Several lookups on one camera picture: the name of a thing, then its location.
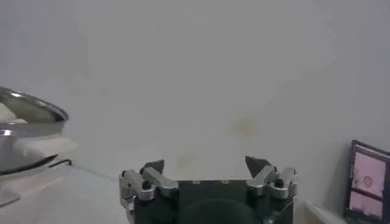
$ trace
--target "stainless steel bowl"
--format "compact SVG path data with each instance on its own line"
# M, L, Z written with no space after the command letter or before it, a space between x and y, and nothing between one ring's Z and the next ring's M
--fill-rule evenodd
M37 137L60 133L69 119L61 108L28 94L0 87L0 102L26 123L0 122L0 136Z
M0 122L0 169L31 163L31 160L12 151L17 138L59 134L69 119L63 109L51 103L4 87L0 87L0 102L15 113L17 118L28 122Z

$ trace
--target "white wall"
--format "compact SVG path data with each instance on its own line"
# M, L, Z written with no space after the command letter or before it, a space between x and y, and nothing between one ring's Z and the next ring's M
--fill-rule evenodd
M389 24L385 0L1 1L0 83L68 111L98 173L247 177L252 155L335 209L350 141L390 149Z

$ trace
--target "wall stain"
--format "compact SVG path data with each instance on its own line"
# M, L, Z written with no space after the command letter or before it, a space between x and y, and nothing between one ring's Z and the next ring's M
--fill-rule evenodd
M187 168L191 167L193 164L196 164L199 160L199 155L192 153L192 152L186 152L184 154L181 154L177 160L176 160L176 166L179 168L179 170L186 170Z
M254 117L238 117L233 120L231 132L237 137L253 138L258 133L258 124Z
M240 151L244 155L253 155L255 140L259 135L259 124L254 116L241 116L230 125L230 133L240 139Z

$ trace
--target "black cable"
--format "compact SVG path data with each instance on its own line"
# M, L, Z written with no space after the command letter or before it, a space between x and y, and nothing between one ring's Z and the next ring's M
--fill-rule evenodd
M70 159L64 159L64 160L58 161L58 162L56 162L54 164L51 164L49 167L52 168L52 167L58 166L58 165L60 165L62 163L66 163L66 162L68 162L69 166L72 166L72 161Z
M41 159L38 162L35 162L32 164L28 164L28 165L17 167L17 168L7 169L7 170L0 170L0 176L10 175L10 174L14 174L14 173L20 173L20 172L31 170L31 169L34 169L34 168L37 168L40 166L44 166L47 163L50 163L51 161L53 161L57 156L58 155L52 155L52 156L46 157L46 158Z

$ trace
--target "metal bracket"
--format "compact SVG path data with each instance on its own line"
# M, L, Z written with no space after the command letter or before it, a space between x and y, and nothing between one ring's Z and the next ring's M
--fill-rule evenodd
M121 205L126 210L127 219L134 224L134 199L151 201L155 198L156 187L145 181L134 170L123 171L119 176L119 195Z
M179 189L179 182L166 178L153 167L144 168L142 177L156 185L164 197L173 197Z
M294 168L285 168L279 178L269 184L271 197L286 199L297 195L297 174Z
M257 196L265 195L265 189L268 182L277 178L276 167L264 166L262 170L251 180L247 180L246 184L256 193Z

